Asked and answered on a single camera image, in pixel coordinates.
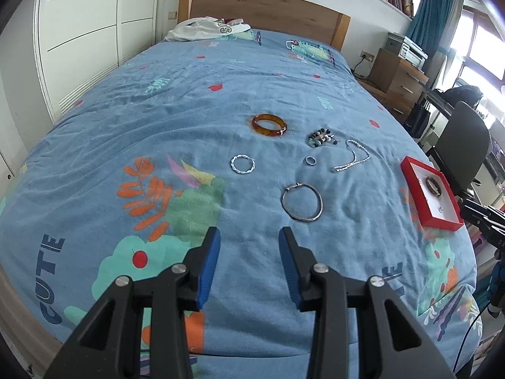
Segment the red jewelry box tray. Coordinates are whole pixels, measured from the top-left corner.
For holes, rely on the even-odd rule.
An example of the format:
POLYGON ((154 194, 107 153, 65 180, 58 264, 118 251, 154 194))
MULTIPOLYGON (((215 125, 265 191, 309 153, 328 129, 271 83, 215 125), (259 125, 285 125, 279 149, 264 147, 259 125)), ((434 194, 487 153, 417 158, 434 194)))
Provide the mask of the red jewelry box tray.
POLYGON ((442 172, 411 157, 402 160, 401 171, 422 226, 447 231, 462 227, 460 209, 442 172))

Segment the dark backpack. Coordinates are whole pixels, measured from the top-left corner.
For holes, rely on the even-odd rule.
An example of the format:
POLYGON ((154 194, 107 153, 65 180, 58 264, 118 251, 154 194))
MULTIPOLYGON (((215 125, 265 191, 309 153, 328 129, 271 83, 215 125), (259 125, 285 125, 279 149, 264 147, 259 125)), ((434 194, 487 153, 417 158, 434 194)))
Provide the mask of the dark backpack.
POLYGON ((440 94, 441 98, 455 107, 459 102, 464 102, 472 109, 476 109, 480 100, 483 98, 483 93, 478 87, 463 85, 460 87, 450 88, 440 94))

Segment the navy tote bag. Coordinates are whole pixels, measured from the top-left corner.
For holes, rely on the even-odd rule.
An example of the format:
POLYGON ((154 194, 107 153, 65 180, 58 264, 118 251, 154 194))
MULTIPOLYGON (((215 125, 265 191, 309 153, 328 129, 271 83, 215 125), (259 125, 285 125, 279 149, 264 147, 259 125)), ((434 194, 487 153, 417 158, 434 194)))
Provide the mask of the navy tote bag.
POLYGON ((430 120, 430 112, 424 105, 416 103, 403 123, 403 128, 414 139, 420 139, 430 120))

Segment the white printer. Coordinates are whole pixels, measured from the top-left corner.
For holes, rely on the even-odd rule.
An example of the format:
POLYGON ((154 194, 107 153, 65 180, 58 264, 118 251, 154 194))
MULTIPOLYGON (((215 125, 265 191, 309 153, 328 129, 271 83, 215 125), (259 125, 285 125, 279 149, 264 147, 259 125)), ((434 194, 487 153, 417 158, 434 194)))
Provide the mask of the white printer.
POLYGON ((418 45, 408 37, 397 33, 388 33, 384 49, 407 60, 419 70, 423 69, 425 61, 428 59, 427 54, 418 45))

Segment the brown tortoise bangle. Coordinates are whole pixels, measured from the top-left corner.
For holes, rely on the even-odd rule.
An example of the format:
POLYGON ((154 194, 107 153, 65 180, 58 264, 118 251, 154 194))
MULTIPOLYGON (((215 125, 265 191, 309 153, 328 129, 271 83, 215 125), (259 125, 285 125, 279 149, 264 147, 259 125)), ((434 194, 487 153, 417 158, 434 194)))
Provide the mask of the brown tortoise bangle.
POLYGON ((440 198, 443 194, 441 186, 438 184, 437 179, 433 176, 427 176, 425 178, 425 186, 428 192, 436 198, 440 198))

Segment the teal curtain right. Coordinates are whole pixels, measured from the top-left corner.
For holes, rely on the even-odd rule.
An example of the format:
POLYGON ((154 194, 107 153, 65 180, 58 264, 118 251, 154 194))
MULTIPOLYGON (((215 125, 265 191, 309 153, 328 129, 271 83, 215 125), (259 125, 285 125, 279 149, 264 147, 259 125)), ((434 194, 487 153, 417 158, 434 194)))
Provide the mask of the teal curtain right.
POLYGON ((406 36, 419 46, 428 57, 432 57, 441 48, 442 54, 445 31, 450 34, 451 42, 457 25, 450 26, 452 20, 458 22, 464 0, 420 0, 417 12, 407 30, 406 36))

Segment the white wardrobe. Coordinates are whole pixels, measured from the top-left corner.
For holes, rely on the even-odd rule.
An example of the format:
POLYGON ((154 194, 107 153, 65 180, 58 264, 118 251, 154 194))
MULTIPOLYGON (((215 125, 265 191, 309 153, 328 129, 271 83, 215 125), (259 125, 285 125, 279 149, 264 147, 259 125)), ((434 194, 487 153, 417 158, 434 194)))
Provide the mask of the white wardrobe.
POLYGON ((157 0, 35 0, 34 50, 52 122, 155 42, 157 0))

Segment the thin silver bangle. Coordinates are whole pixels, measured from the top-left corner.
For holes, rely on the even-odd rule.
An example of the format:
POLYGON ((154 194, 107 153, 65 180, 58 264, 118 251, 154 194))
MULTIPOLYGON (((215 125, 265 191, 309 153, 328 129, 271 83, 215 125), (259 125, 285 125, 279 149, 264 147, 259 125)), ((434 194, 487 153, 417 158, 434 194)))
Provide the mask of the thin silver bangle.
POLYGON ((288 185, 282 190, 280 201, 284 212, 297 222, 315 222, 324 211, 321 193, 307 183, 288 185))

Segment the wooden drawer chest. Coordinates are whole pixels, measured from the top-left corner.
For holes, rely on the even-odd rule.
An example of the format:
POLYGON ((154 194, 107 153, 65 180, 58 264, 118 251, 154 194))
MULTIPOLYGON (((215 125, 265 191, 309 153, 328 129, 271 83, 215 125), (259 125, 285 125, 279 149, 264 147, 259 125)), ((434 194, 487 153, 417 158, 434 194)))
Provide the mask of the wooden drawer chest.
POLYGON ((370 74, 358 83, 404 123, 421 97, 428 77, 407 60, 380 49, 370 74))

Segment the twisted silver hoop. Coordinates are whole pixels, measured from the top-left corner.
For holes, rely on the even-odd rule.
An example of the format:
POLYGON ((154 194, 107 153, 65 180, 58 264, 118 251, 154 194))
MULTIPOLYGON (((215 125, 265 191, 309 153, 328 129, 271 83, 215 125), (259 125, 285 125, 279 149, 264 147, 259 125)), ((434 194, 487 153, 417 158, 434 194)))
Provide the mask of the twisted silver hoop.
POLYGON ((246 154, 238 154, 231 158, 230 167, 238 175, 249 175, 256 169, 256 162, 246 154))

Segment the wooden headboard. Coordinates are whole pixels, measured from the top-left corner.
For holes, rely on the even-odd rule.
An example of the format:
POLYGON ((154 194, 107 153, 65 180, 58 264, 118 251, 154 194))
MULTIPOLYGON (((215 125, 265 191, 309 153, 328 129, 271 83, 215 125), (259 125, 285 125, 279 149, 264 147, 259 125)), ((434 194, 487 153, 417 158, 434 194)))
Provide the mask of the wooden headboard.
POLYGON ((351 17, 306 0, 179 0, 177 21, 212 16, 342 49, 351 17))

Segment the amber bangle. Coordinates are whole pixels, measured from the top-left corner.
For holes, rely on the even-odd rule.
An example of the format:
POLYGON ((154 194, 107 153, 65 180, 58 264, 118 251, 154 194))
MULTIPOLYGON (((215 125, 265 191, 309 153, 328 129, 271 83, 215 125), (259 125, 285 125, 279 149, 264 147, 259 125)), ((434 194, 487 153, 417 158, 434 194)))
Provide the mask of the amber bangle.
POLYGON ((272 114, 258 114, 252 118, 252 129, 263 136, 281 137, 288 126, 284 119, 272 114))

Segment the white garment on bed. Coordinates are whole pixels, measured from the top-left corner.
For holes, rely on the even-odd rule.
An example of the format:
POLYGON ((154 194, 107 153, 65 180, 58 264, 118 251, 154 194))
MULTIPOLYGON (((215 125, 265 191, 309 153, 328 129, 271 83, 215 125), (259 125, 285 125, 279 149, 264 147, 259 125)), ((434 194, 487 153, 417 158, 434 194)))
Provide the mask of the white garment on bed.
POLYGON ((251 26, 242 19, 226 22, 211 16, 194 17, 178 23, 165 35, 166 41, 188 42, 205 39, 218 39, 238 33, 244 33, 251 26))

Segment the blue patterned bed cover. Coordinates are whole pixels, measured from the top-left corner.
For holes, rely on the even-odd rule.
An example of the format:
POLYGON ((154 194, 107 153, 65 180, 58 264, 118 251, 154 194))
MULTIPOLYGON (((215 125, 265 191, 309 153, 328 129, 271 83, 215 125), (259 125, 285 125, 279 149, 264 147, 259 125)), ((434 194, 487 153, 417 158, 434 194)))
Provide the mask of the blue patterned bed cover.
POLYGON ((210 297, 186 314, 193 373, 302 378, 313 316, 289 297, 277 241, 288 226, 342 275, 382 276, 460 368, 482 335, 472 243, 465 228, 421 225, 405 157, 425 160, 326 45, 266 31, 154 45, 78 100, 2 199, 2 331, 42 376, 115 278, 157 275, 216 227, 210 297), (256 133, 263 113, 286 133, 256 133), (254 172, 233 172, 238 154, 254 172), (296 182, 322 195, 315 222, 282 209, 296 182))

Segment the dark grey chair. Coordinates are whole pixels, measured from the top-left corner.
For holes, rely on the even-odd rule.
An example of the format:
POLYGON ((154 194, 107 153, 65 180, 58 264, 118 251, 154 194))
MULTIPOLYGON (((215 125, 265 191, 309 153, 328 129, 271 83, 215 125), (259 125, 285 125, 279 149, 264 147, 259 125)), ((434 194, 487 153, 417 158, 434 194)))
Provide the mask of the dark grey chair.
POLYGON ((459 101, 435 146, 426 152, 443 173, 454 196, 473 199, 471 184, 490 153, 491 137, 484 120, 459 101))

